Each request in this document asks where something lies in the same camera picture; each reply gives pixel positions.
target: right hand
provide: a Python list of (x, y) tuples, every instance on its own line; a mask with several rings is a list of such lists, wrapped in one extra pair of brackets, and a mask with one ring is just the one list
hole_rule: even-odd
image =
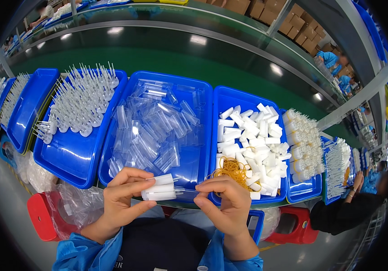
[[(251, 206), (248, 190), (229, 176), (206, 180), (197, 185), (196, 190), (200, 193), (194, 198), (195, 204), (218, 230), (229, 236), (240, 236), (248, 231), (246, 222)], [(207, 195), (210, 192), (221, 193), (221, 210), (208, 200)]]
[(360, 187), (360, 184), (362, 183), (363, 179), (364, 179), (363, 172), (358, 171), (357, 175), (355, 176), (355, 179), (354, 179), (354, 188), (355, 189), (358, 189)]

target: dark shirt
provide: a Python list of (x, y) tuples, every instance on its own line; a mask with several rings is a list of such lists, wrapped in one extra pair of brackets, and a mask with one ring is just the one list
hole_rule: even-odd
[(354, 195), (350, 203), (339, 199), (329, 205), (323, 201), (316, 203), (310, 212), (311, 227), (329, 232), (333, 236), (360, 225), (383, 203), (380, 195), (360, 193)]
[(206, 231), (181, 221), (139, 218), (123, 228), (113, 271), (196, 271), (208, 243)]

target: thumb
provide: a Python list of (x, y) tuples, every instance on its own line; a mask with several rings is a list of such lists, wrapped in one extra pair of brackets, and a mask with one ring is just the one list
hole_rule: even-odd
[(139, 202), (135, 204), (132, 207), (129, 207), (125, 209), (125, 218), (129, 220), (134, 220), (136, 219), (139, 215), (145, 213), (149, 209), (153, 208), (156, 206), (156, 201), (154, 200), (144, 200), (142, 202)]
[(215, 224), (215, 222), (223, 221), (225, 215), (221, 213), (220, 209), (215, 206), (210, 200), (203, 197), (194, 198), (194, 203), (206, 214), (206, 216)]

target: concrete floor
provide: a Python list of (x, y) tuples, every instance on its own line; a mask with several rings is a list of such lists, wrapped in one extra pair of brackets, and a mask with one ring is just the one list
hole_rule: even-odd
[[(16, 180), (0, 158), (0, 215), (11, 235), (38, 270), (50, 270), (56, 259), (58, 242), (44, 242), (36, 234), (28, 215), (26, 202), (30, 194)], [(284, 244), (260, 252), (263, 270), (328, 270), (334, 265), (356, 235), (357, 229), (337, 236), (320, 232), (309, 245)], [(273, 243), (262, 241), (259, 248)]]

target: hand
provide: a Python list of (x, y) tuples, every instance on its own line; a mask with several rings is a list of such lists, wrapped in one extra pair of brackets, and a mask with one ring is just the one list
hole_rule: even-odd
[(156, 201), (144, 200), (131, 207), (132, 196), (155, 184), (152, 173), (124, 167), (104, 189), (104, 214), (81, 231), (81, 235), (103, 244), (139, 215), (156, 205)]
[[(212, 220), (218, 230), (230, 236), (238, 236), (248, 231), (246, 223), (251, 206), (248, 190), (229, 176), (206, 180), (197, 185), (196, 190), (201, 193), (194, 199), (195, 204)], [(221, 193), (221, 210), (208, 200), (209, 192)]]
[[(196, 186), (200, 191), (194, 198), (198, 207), (224, 233), (224, 255), (231, 261), (244, 261), (259, 254), (259, 248), (249, 235), (249, 191), (229, 176), (219, 176)], [(207, 199), (209, 192), (220, 192), (221, 210)]]
[(357, 175), (355, 176), (355, 179), (354, 179), (354, 189), (358, 189), (358, 187), (362, 183), (363, 179), (364, 179), (363, 172), (358, 171)]

